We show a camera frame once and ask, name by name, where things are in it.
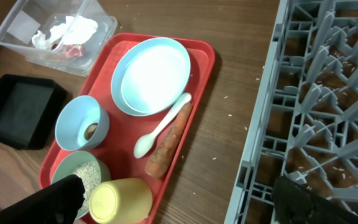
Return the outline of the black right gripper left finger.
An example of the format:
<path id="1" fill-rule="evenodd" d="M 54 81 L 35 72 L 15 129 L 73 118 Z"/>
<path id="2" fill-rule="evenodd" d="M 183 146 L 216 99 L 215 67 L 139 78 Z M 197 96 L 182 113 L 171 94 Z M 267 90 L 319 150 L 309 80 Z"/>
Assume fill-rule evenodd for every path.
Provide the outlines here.
<path id="1" fill-rule="evenodd" d="M 0 224 L 72 224 L 82 207 L 85 187 L 77 175 L 56 183 L 0 211 Z"/>

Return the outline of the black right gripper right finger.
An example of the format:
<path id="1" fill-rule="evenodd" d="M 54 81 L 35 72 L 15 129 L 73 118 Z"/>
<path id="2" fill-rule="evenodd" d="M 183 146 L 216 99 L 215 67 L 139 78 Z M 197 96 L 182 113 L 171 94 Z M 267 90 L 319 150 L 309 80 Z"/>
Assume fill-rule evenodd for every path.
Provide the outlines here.
<path id="1" fill-rule="evenodd" d="M 272 199 L 280 224 L 358 224 L 358 216 L 287 177 L 275 180 Z"/>

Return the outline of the white rice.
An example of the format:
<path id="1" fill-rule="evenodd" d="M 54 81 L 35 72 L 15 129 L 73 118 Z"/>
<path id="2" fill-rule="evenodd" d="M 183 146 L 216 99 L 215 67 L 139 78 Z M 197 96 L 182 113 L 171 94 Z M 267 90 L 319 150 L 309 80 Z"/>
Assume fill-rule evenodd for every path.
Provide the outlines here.
<path id="1" fill-rule="evenodd" d="M 82 180 L 85 188 L 83 194 L 84 201 L 80 210 L 89 210 L 91 193 L 101 182 L 99 163 L 97 161 L 84 162 L 76 166 L 71 174 L 78 176 Z"/>

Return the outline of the green bowl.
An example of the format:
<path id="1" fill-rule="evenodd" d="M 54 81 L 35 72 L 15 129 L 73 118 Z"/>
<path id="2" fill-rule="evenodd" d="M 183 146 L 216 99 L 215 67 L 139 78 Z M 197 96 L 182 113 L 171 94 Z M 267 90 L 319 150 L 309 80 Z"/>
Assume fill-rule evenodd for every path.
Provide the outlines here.
<path id="1" fill-rule="evenodd" d="M 61 163 L 58 165 L 58 167 L 52 177 L 52 183 L 54 184 L 55 182 L 63 179 L 64 177 L 71 175 L 72 170 L 76 166 L 78 166 L 84 162 L 89 162 L 89 161 L 97 161 L 99 163 L 100 173 L 101 173 L 101 182 L 100 183 L 111 180 L 110 171 L 109 171 L 107 165 L 103 161 L 97 159 L 96 157 L 94 157 L 94 155 L 92 155 L 89 152 L 76 151 L 76 152 L 69 154 L 68 156 L 66 156 L 66 158 L 64 158 L 64 160 L 61 161 Z M 78 220 L 78 219 L 82 218 L 89 212 L 89 210 L 80 210 L 79 209 L 75 219 Z"/>

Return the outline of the yellow cup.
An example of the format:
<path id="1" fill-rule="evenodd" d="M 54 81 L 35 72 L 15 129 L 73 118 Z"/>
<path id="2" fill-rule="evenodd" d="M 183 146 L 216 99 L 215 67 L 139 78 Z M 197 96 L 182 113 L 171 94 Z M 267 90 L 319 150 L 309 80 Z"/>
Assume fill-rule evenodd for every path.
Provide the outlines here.
<path id="1" fill-rule="evenodd" d="M 89 198 L 89 214 L 97 223 L 139 223 L 148 217 L 152 191 L 140 178 L 100 183 Z"/>

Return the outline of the brown mushroom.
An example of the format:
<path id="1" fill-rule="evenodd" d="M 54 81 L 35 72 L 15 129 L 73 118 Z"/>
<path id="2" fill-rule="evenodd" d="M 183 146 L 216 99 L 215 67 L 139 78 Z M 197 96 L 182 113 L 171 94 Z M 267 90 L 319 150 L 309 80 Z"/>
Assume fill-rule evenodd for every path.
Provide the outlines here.
<path id="1" fill-rule="evenodd" d="M 84 138 L 89 141 L 92 136 L 94 135 L 95 131 L 97 130 L 98 127 L 98 123 L 93 123 L 91 125 L 89 125 L 84 132 Z"/>

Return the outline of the light blue bowl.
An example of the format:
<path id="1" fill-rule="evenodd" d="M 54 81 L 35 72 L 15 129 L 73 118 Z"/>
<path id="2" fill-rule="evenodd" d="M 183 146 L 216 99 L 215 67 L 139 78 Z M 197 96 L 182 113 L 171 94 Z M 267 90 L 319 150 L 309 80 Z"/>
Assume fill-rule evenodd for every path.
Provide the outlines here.
<path id="1" fill-rule="evenodd" d="M 98 123 L 92 138 L 84 138 L 85 129 Z M 55 140 L 66 151 L 87 150 L 97 147 L 109 130 L 106 110 L 92 96 L 83 95 L 71 100 L 60 113 L 55 126 Z"/>

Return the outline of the red snack wrapper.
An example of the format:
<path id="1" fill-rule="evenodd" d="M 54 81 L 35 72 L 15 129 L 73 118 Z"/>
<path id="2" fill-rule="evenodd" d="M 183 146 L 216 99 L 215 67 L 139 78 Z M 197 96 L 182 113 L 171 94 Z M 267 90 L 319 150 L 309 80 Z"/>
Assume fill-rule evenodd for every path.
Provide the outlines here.
<path id="1" fill-rule="evenodd" d="M 76 57 L 82 57 L 85 54 L 85 50 L 82 45 L 62 45 L 57 55 L 59 58 L 76 58 Z"/>

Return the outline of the light blue plate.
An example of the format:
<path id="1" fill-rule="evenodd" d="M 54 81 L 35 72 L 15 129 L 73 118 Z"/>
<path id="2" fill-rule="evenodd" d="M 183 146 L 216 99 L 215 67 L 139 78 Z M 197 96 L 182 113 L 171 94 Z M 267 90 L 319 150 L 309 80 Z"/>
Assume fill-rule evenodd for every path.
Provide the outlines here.
<path id="1" fill-rule="evenodd" d="M 129 49 L 111 79 L 115 105 L 131 116 L 159 113 L 182 95 L 190 79 L 191 60 L 179 41 L 154 37 Z"/>

